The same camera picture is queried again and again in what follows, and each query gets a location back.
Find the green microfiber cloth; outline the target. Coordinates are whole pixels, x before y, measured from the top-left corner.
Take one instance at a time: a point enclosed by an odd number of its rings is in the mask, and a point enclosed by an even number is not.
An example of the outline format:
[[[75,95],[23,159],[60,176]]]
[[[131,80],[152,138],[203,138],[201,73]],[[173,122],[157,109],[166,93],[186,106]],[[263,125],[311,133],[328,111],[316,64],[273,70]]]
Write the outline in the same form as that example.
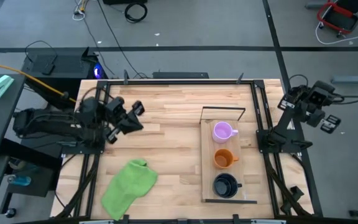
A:
[[[158,174],[146,160],[130,160],[111,179],[103,194],[104,210],[113,220],[119,220],[137,198],[148,194],[157,179]]]

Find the red and black rolling seat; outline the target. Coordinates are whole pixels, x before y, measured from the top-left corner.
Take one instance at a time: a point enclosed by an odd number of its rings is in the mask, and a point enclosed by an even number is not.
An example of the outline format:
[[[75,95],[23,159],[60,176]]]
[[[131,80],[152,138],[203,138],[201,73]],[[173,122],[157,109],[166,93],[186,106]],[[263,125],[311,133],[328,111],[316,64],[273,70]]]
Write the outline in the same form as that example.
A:
[[[319,9],[318,29],[330,27],[338,31],[338,35],[350,34],[358,24],[358,0],[328,0]]]

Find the black lower cart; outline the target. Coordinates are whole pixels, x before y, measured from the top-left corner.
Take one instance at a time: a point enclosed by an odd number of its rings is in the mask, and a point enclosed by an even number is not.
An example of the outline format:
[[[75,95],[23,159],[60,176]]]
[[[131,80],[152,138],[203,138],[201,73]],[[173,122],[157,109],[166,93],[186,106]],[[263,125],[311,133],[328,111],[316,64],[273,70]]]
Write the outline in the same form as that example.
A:
[[[9,206],[14,194],[45,197],[48,191],[55,189],[62,159],[40,152],[40,148],[41,146],[27,147],[8,139],[2,140],[0,150],[4,155],[26,163],[24,168],[15,171],[12,175],[29,176],[32,182],[28,186],[8,183],[0,206],[0,214],[4,214],[8,218],[12,218],[16,214],[16,209]]]

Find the mint green stapler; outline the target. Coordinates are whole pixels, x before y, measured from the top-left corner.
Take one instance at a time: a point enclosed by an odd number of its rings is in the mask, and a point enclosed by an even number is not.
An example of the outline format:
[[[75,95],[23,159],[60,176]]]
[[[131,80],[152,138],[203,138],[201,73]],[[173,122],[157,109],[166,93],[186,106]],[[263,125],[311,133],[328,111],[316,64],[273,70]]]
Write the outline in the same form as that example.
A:
[[[0,78],[0,98],[3,96],[6,90],[12,85],[13,82],[14,79],[9,75],[3,75]]]

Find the orange mug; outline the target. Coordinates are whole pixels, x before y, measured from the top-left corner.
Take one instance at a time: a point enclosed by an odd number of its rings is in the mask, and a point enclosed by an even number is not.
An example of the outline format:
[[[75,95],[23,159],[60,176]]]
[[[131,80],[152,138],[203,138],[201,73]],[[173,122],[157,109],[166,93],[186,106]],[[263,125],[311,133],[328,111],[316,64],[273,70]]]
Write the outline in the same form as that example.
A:
[[[230,150],[218,149],[213,156],[214,165],[218,169],[228,169],[239,160]]]

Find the dark blue speckled enamel mug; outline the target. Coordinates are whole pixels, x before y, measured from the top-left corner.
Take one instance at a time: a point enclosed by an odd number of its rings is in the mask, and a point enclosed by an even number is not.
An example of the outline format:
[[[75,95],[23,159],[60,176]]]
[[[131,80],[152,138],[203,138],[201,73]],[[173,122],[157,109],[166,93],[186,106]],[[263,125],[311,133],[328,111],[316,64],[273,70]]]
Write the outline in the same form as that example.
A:
[[[213,191],[222,198],[232,198],[242,187],[237,179],[228,173],[219,174],[213,181]]]

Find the black computer tower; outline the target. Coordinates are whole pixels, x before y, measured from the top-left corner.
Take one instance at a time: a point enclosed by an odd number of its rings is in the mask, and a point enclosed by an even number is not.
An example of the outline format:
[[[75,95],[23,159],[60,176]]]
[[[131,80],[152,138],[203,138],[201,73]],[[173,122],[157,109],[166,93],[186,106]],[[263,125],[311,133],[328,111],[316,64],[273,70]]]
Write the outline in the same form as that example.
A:
[[[42,70],[49,63],[55,68],[50,75],[42,74]],[[75,107],[82,80],[107,79],[107,75],[99,62],[98,55],[89,48],[80,50],[31,50],[22,66],[22,71],[39,79],[52,88],[62,92],[60,96],[41,84],[27,79],[26,84],[44,98],[49,104],[58,109]]]

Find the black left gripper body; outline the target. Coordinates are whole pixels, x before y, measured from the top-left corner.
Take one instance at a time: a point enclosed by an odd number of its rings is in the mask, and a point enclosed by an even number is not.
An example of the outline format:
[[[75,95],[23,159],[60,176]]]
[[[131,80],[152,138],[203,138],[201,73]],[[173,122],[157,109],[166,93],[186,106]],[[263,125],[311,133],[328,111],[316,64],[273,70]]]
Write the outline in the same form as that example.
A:
[[[124,108],[114,110],[114,127],[129,127],[131,125],[130,115],[132,111],[127,112]]]

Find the black box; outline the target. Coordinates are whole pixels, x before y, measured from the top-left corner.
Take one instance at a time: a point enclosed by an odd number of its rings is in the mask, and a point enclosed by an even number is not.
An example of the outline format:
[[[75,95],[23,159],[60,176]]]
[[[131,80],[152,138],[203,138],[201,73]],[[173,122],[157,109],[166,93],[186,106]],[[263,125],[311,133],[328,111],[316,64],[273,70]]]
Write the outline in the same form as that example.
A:
[[[104,4],[114,5],[114,4],[131,4],[131,3],[147,3],[148,0],[102,0]]]

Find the blue bottle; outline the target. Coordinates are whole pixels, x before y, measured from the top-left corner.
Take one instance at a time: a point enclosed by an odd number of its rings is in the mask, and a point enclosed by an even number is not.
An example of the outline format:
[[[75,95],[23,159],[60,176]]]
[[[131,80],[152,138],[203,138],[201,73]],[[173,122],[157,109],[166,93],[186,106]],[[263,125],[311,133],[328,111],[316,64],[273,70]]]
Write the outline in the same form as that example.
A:
[[[12,185],[28,186],[32,182],[32,179],[29,176],[12,175],[7,178],[7,182]]]

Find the pink plastic mug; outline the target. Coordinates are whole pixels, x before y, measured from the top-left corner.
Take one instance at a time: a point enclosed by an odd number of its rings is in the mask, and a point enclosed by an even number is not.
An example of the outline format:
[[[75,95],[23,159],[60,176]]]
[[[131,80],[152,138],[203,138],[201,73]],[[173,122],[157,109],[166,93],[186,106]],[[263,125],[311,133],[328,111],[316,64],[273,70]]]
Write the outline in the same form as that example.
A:
[[[234,129],[229,123],[220,121],[214,125],[212,137],[217,143],[225,143],[238,133],[238,130]]]

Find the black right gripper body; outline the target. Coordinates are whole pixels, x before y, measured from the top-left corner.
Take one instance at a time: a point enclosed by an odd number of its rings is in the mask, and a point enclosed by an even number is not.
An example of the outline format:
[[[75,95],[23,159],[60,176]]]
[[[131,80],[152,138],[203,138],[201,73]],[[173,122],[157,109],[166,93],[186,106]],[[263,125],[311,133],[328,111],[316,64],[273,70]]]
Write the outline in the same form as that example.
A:
[[[296,107],[296,112],[300,122],[306,123],[314,128],[317,127],[326,114],[323,110],[310,104],[298,105]]]

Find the black aluminium table frame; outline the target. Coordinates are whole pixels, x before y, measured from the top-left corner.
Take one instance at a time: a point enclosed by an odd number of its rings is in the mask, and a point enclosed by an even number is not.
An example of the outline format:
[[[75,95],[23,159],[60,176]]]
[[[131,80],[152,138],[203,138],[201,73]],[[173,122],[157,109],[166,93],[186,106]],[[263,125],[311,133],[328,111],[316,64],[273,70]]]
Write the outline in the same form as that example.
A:
[[[197,220],[271,218],[272,207],[264,157],[257,147],[256,130],[282,115],[283,96],[278,79],[243,80],[131,80],[111,84],[111,93],[130,106],[139,100],[145,106],[140,117],[143,130],[120,135],[99,158],[96,182],[81,201],[78,216],[67,223],[88,224],[107,220],[101,204],[108,183],[130,160],[143,158],[158,179],[147,195],[127,210],[129,220]],[[205,203],[202,201],[200,116],[204,106],[238,107],[246,111],[239,121],[239,139],[244,166],[245,191],[256,204]]]

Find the wooden shelf with black frame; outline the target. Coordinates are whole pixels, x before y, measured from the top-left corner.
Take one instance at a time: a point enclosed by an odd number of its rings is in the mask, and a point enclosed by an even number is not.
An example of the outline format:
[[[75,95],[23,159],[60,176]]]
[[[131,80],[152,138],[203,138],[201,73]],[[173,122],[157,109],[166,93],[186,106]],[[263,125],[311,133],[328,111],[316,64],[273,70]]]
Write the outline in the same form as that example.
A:
[[[245,108],[238,107],[218,107],[204,106],[200,116],[200,133],[201,133],[201,181],[202,190],[201,198],[205,203],[231,203],[231,204],[256,204],[256,200],[248,199],[245,191],[244,166],[239,133],[231,137],[225,143],[217,143],[213,140],[212,133],[214,125],[217,122],[224,121],[229,123],[234,129],[238,130],[238,124]],[[228,169],[218,169],[214,165],[213,156],[218,149],[228,149],[239,158]],[[213,191],[214,179],[222,173],[233,175],[242,187],[232,198],[222,198],[217,196]]]

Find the black power strip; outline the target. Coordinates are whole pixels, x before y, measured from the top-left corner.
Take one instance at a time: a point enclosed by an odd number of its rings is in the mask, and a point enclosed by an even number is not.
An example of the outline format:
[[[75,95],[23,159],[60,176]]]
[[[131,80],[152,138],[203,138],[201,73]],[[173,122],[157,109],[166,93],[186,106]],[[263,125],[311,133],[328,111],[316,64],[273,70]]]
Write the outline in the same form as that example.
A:
[[[154,79],[208,79],[206,72],[153,72]]]

